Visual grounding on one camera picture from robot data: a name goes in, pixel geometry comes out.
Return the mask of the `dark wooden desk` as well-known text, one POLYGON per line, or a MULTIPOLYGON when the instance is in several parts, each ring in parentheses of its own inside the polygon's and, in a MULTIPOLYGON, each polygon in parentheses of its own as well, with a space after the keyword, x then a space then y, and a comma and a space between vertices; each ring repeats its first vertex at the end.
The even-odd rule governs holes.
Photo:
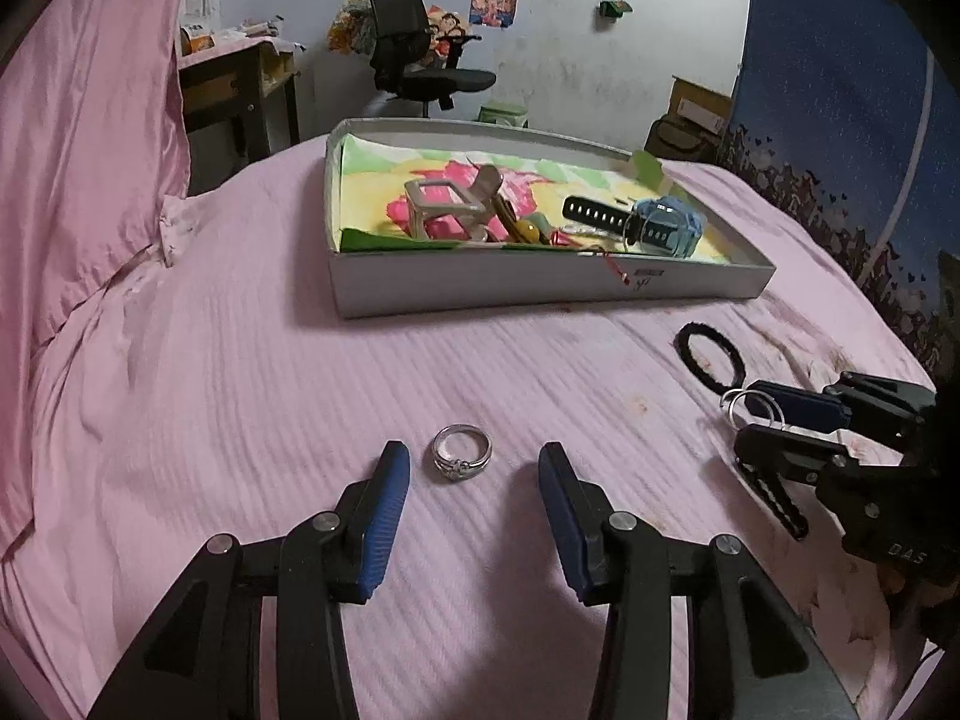
POLYGON ((276 37, 244 37, 179 60, 190 192, 218 187, 274 154, 280 101, 286 135, 278 148, 301 143, 298 52, 298 44, 276 37))

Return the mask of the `black office chair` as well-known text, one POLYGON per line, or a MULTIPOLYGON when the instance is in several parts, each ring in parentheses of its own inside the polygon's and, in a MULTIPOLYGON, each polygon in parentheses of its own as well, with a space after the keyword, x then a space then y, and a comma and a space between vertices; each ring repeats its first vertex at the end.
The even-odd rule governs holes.
POLYGON ((370 0, 374 46, 370 67, 374 87, 395 99, 453 110, 457 94, 485 93, 494 87, 493 71, 460 68, 468 43, 480 36, 434 31, 423 0, 370 0))

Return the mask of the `beige square frame clip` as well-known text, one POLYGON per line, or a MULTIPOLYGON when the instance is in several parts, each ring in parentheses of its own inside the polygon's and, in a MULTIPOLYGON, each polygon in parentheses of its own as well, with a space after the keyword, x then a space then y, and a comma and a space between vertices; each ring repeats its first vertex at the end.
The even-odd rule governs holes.
POLYGON ((409 210, 409 232, 417 241, 426 241, 428 223, 444 216, 459 224, 470 242, 488 239, 488 223, 496 215, 493 200, 500 192, 501 174, 485 164, 470 185, 451 179, 416 179, 404 185, 409 210))

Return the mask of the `grey cardboard tray box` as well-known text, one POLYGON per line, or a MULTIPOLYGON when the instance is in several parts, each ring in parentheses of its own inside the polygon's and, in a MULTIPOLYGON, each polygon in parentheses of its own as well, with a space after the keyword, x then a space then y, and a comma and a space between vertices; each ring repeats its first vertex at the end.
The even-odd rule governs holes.
POLYGON ((353 119, 325 150, 345 319, 547 302, 754 299, 775 267, 644 151, 470 122, 353 119))

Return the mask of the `green plastic stool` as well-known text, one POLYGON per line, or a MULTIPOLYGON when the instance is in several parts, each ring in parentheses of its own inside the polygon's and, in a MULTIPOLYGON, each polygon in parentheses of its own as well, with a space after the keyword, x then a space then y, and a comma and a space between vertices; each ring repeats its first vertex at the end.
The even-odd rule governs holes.
POLYGON ((480 106, 477 114, 480 124, 501 125, 501 127, 527 128, 529 113, 522 104, 501 103, 490 99, 480 106))

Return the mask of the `black hair elastic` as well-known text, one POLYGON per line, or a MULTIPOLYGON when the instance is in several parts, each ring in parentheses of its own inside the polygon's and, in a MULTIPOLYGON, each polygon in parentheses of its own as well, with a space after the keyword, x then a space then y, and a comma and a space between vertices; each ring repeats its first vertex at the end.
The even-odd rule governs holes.
POLYGON ((674 348, 685 369, 711 394, 722 397, 745 383, 747 369, 737 346, 708 323, 686 323, 675 335, 674 348))

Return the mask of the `pink satin curtain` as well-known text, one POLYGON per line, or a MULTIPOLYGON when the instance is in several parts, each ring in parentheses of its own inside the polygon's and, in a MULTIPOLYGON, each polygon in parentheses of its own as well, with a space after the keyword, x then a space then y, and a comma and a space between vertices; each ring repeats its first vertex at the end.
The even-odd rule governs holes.
POLYGON ((2 543, 34 515, 32 361, 189 182, 181 0, 53 0, 2 76, 2 543))

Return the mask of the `blue starry wardrobe cover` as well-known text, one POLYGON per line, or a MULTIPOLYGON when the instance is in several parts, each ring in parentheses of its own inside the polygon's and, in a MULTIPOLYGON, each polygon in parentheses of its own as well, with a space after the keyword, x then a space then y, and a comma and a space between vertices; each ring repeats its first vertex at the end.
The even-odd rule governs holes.
POLYGON ((933 376, 958 351, 958 93, 895 0, 750 0, 721 163, 933 376))

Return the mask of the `colourful painted paper lining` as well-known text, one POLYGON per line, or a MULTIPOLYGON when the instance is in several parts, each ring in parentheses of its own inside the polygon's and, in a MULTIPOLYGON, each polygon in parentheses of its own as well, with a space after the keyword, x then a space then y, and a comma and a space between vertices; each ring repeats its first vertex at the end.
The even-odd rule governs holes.
POLYGON ((649 154, 569 160, 412 148, 347 135, 331 162, 332 244, 387 250, 550 247, 729 265, 734 244, 649 154))

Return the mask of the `pink bed sheet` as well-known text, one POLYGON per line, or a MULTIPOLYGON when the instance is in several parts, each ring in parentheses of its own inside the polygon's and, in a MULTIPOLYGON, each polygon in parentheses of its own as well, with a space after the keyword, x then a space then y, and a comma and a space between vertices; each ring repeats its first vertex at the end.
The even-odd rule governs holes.
POLYGON ((820 507, 794 541, 732 468, 719 401, 677 358, 708 323, 750 374, 817 388, 923 369, 789 216, 683 166, 775 264, 748 302, 581 305, 345 322, 325 252, 322 140, 174 211, 149 255, 78 307, 31 390, 34 522, 2 617, 45 695, 80 718, 215 533, 289 532, 389 440, 413 457, 386 580, 343 615, 368 718, 579 718, 604 617, 563 582, 535 459, 558 440, 613 504, 675 538, 733 533, 804 621, 856 710, 889 715, 913 667, 867 562, 820 507))

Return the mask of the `black band watch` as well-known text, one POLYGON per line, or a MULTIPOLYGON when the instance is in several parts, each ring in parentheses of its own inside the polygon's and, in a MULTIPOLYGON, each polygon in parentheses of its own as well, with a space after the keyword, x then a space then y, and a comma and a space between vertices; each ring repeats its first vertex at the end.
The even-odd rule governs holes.
POLYGON ((563 202, 563 218, 594 227, 620 238, 626 245, 646 244, 667 247, 677 228, 662 219, 665 206, 654 200, 641 200, 623 210, 619 206, 569 195, 563 202))

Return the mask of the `green hanging wall ornament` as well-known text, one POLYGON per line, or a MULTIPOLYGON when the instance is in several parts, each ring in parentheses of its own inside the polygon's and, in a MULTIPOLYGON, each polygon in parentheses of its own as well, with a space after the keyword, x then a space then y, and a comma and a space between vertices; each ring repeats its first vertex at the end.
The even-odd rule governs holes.
POLYGON ((626 0, 602 0, 597 7, 597 13, 601 18, 612 21, 620 20, 632 11, 633 7, 626 0))

